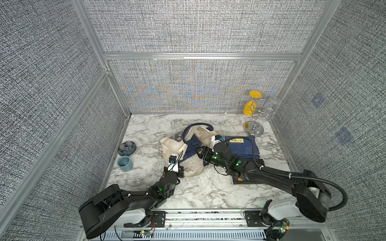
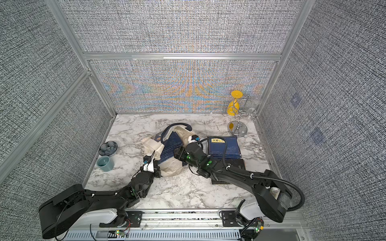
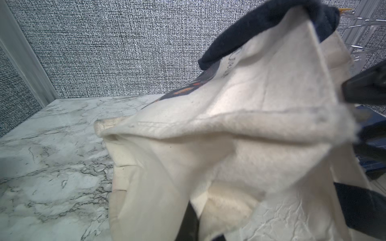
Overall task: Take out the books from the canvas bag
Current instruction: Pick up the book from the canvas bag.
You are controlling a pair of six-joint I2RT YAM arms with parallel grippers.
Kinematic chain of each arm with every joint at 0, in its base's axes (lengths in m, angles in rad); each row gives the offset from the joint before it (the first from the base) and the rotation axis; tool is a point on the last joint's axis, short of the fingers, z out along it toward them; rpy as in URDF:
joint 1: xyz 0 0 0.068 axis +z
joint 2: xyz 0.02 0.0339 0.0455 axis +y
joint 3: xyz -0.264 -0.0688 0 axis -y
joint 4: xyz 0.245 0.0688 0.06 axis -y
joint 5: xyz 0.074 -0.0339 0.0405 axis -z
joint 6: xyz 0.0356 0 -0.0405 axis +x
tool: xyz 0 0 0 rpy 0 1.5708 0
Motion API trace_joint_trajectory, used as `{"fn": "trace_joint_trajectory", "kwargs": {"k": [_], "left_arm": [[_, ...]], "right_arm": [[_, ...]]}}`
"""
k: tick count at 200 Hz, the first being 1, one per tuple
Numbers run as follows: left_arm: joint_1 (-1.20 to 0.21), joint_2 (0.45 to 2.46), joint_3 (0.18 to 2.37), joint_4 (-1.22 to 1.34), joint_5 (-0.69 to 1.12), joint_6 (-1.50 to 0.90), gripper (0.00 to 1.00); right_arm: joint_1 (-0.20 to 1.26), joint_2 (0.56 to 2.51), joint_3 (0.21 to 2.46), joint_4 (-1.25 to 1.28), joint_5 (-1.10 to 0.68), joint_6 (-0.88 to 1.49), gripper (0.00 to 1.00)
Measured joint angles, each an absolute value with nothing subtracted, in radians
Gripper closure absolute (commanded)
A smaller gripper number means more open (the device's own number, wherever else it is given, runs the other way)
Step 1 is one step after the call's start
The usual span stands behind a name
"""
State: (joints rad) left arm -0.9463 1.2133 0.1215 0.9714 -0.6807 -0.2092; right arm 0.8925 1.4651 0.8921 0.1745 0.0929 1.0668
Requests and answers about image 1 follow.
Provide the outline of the blue book yellow label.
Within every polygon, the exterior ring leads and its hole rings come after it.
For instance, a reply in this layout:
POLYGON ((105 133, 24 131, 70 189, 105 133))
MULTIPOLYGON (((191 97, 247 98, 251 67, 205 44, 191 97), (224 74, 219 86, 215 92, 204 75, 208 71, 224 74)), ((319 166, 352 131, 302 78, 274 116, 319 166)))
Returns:
POLYGON ((246 137, 248 139, 234 139, 228 142, 232 153, 240 158, 252 159, 252 144, 255 146, 255 157, 260 158, 260 152, 256 145, 255 137, 246 137))

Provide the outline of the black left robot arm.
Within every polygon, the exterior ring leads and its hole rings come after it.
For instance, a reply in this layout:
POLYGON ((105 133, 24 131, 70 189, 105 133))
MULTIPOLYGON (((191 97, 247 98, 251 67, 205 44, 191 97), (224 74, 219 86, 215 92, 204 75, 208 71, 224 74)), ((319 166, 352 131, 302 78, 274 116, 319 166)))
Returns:
POLYGON ((150 222, 152 210, 160 207, 174 195, 175 188, 184 178, 184 168, 169 171, 145 191, 127 191, 112 184, 84 202, 78 212, 87 239, 105 233, 126 211, 134 211, 135 217, 128 224, 144 226, 150 222))

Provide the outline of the cream canvas tote bag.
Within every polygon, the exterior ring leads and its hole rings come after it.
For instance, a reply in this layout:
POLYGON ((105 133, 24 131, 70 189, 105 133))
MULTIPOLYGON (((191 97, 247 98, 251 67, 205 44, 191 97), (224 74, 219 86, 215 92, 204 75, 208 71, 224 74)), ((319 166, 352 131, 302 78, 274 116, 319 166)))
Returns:
POLYGON ((211 124, 194 123, 184 131, 160 140, 165 171, 180 173, 184 177, 201 175, 209 162, 199 157, 204 147, 212 150, 224 140, 211 124))

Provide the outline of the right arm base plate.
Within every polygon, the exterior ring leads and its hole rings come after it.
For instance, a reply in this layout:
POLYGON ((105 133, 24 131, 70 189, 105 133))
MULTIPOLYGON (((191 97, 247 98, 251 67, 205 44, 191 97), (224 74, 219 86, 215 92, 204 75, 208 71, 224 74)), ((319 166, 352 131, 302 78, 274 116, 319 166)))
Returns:
POLYGON ((270 227, 272 220, 267 211, 247 210, 243 213, 248 227, 270 227))

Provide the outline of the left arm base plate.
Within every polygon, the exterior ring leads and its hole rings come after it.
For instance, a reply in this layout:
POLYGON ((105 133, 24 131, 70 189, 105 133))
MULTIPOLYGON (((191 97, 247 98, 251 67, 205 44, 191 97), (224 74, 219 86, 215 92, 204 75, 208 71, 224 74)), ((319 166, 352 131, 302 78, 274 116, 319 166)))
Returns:
POLYGON ((147 212, 143 220, 137 224, 125 223, 123 226, 125 228, 163 228, 166 220, 165 211, 154 211, 152 213, 147 212))

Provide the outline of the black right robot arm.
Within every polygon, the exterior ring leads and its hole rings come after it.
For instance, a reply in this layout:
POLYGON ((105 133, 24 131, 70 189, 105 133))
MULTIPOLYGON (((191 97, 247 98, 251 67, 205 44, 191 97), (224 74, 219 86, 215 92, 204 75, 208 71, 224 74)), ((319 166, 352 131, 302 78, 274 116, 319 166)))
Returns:
POLYGON ((226 142, 217 143, 213 148, 202 146, 196 153, 204 162, 223 168, 235 179, 266 184, 292 195, 291 199, 266 201, 259 214, 260 221, 266 226, 295 216, 323 223, 328 212, 339 210, 348 202, 342 187, 318 178, 310 170, 287 172, 267 167, 256 157, 240 158, 232 153, 226 142))

